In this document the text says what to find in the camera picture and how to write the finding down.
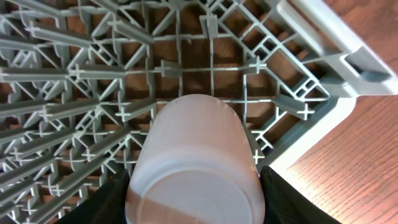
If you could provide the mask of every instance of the white cup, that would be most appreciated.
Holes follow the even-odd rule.
[[[183,96],[163,108],[131,177],[127,222],[260,224],[264,214],[236,113],[207,95]]]

